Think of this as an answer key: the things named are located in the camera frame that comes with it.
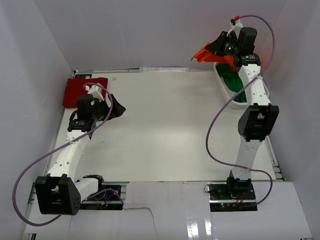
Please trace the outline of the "orange t shirt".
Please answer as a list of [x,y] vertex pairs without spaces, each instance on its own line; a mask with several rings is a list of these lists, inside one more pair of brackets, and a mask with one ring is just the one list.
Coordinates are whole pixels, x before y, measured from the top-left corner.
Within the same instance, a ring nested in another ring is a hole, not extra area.
[[196,59],[200,62],[208,62],[208,63],[221,63],[221,64],[229,64],[230,68],[236,72],[236,66],[234,65],[234,58],[230,55],[225,56],[217,56],[213,53],[210,53],[205,49],[210,43],[208,42],[204,47],[202,47],[190,60]]

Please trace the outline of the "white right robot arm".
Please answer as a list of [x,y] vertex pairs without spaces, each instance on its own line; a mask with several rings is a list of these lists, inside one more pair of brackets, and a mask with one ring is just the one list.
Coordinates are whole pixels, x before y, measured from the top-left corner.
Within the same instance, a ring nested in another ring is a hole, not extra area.
[[212,201],[243,200],[255,202],[252,184],[253,164],[257,151],[268,136],[279,115],[279,107],[269,100],[261,76],[261,61],[254,53],[257,30],[241,27],[239,33],[223,31],[206,50],[219,57],[232,56],[244,86],[247,108],[238,121],[240,146],[225,183],[208,186]]

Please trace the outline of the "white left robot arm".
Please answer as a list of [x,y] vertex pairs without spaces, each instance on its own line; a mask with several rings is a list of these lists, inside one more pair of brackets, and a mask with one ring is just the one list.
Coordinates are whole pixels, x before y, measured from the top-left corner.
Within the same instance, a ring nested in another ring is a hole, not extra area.
[[105,196],[106,187],[102,184],[104,179],[101,175],[86,175],[76,180],[75,173],[97,123],[118,118],[126,111],[113,94],[108,98],[111,106],[92,93],[78,96],[77,109],[69,118],[67,145],[47,174],[35,181],[38,206],[43,215],[74,216],[83,201],[90,198],[99,200]]

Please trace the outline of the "green t shirt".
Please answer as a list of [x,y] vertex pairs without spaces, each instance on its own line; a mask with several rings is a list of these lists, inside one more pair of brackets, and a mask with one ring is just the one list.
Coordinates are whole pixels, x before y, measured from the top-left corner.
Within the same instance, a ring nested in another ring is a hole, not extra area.
[[229,64],[217,63],[215,68],[226,86],[226,92],[228,93],[227,100],[229,100],[231,96],[237,94],[244,87],[244,84],[238,73]]

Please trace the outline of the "folded dark red t shirt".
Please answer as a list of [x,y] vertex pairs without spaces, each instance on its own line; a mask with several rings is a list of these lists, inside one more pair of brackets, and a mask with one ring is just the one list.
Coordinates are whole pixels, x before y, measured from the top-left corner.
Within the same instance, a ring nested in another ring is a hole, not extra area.
[[88,91],[83,87],[86,83],[101,84],[104,88],[108,86],[108,78],[69,78],[64,90],[62,106],[67,109],[77,108],[77,98],[80,95],[87,94]]

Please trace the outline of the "blue label sticker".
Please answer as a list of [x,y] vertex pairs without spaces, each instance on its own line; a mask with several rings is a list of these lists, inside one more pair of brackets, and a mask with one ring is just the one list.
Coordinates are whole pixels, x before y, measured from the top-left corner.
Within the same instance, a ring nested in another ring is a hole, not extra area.
[[74,78],[85,78],[85,79],[89,79],[92,77],[91,73],[76,73],[74,76]]

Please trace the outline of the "white plastic laundry basket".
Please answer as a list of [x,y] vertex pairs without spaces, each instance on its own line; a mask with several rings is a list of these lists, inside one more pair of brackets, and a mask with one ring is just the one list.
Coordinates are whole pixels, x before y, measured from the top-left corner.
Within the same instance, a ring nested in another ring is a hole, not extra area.
[[260,75],[261,67],[259,65],[248,64],[241,66],[240,71],[237,72],[237,74],[243,83],[243,88],[227,100],[227,87],[216,70],[216,64],[217,63],[214,64],[214,72],[223,97],[228,102],[228,107],[240,110],[246,109],[247,106],[253,104],[267,106],[271,103],[269,99],[269,90],[266,88],[263,77]]

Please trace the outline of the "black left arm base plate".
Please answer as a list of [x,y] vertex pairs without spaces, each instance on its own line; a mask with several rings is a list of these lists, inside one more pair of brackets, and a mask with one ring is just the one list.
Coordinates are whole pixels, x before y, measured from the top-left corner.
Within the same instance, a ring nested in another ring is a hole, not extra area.
[[127,182],[104,182],[102,189],[113,189],[113,191],[107,190],[83,201],[80,209],[88,211],[121,211],[124,204],[120,201],[117,194],[124,202],[126,199]]

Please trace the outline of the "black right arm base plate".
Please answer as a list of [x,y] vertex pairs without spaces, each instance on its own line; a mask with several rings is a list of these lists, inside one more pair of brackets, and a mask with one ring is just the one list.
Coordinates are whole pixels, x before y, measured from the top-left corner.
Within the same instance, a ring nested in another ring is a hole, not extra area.
[[226,182],[207,183],[204,192],[209,197],[211,213],[255,212],[258,210],[253,185],[248,190],[229,192]]

